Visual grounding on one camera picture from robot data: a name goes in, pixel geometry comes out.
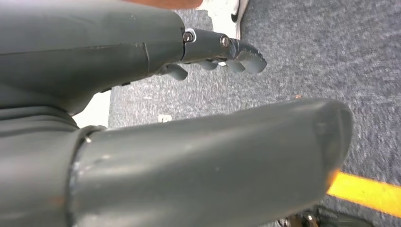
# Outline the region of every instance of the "robotic hand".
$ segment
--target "robotic hand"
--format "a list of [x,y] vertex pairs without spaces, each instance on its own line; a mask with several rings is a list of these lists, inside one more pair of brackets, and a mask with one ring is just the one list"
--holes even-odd
[[341,102],[305,99],[117,130],[93,94],[180,63],[260,72],[251,45],[120,1],[0,0],[0,226],[250,227],[326,193],[350,144]]
[[224,34],[185,29],[174,12],[126,2],[0,1],[0,104],[54,106],[77,114],[97,92],[226,61],[261,72],[262,55]]

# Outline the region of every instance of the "nike logo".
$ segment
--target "nike logo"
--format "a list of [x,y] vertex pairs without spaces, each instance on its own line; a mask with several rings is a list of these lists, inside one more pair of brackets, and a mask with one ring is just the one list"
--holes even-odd
[[237,11],[235,12],[235,14],[231,14],[231,20],[236,23],[238,20],[238,12],[239,12],[239,8],[241,7],[241,0],[238,1],[238,8]]

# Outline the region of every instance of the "shoe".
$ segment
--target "shoe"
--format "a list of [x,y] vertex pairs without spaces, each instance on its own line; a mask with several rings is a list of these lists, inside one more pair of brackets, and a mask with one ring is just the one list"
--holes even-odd
[[203,0],[197,9],[207,10],[213,31],[241,39],[241,20],[249,0]]
[[85,110],[72,117],[79,128],[89,125],[108,127],[110,94],[111,91],[95,94]]

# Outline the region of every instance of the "gray carpet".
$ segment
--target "gray carpet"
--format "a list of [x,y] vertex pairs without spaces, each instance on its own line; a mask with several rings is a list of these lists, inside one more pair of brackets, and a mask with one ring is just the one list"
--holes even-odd
[[[211,29],[204,11],[179,11]],[[302,97],[330,97],[355,115],[343,171],[401,185],[401,1],[250,0],[243,39],[268,60],[259,75],[186,66],[186,81],[152,77],[112,90],[110,127],[228,113]],[[329,197],[330,208],[400,227],[401,219]]]

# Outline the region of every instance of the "sneaker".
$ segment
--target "sneaker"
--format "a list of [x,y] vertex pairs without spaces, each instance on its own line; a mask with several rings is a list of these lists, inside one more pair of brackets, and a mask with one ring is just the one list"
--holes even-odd
[[241,39],[241,20],[249,0],[203,0],[197,9],[207,10],[213,31]]
[[111,91],[97,93],[90,100],[85,110],[72,118],[80,128],[89,125],[102,125],[108,127]]

